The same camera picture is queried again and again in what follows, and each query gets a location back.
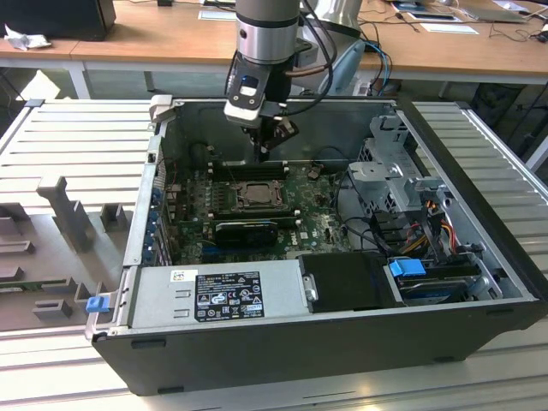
black plastic cover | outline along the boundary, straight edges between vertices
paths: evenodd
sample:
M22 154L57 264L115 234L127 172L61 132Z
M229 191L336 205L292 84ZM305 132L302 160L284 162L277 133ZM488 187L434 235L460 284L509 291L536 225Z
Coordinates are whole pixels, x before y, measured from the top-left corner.
M305 254L299 264L302 275L313 278L318 293L318 300L308 303L311 313L374 310L396 304L375 254Z

blue tab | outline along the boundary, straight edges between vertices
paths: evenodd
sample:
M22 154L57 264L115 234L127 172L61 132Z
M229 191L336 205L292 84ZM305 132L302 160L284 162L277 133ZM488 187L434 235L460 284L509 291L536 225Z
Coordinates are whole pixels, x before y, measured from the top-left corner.
M389 267L394 277L424 276L426 274L425 267L419 259L397 259L390 263Z
M107 313L109 312L110 297L90 297L87 299L86 311L88 313Z

desk leg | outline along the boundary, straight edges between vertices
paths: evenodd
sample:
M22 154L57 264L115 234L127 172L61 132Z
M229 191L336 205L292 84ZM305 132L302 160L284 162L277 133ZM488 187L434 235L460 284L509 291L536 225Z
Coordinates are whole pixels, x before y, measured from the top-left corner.
M548 135L545 137L545 140L540 143L539 148L537 148L531 157L526 162L526 166L531 169L531 171L536 171L542 165L542 163L548 158Z
M79 99L90 99L93 95L92 83L83 64L74 64L68 70Z
M148 92L155 92L156 87L154 86L154 79L152 78L152 72L144 71L143 74L145 75L146 90Z

power supply label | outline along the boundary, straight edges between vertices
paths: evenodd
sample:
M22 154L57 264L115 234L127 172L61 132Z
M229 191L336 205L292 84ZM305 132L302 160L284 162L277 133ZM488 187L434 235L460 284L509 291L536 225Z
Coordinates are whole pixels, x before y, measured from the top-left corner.
M265 316L258 271L196 276L194 318L200 323Z

crumpled paper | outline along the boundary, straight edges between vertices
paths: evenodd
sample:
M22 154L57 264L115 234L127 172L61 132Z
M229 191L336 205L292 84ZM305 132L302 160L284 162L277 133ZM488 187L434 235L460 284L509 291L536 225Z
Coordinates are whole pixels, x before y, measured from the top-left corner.
M27 51L28 49L38 49L40 47L49 47L51 43L41 34L26 35L18 33L12 30L8 25L4 25L6 28L6 35L3 36L5 40L16 49Z

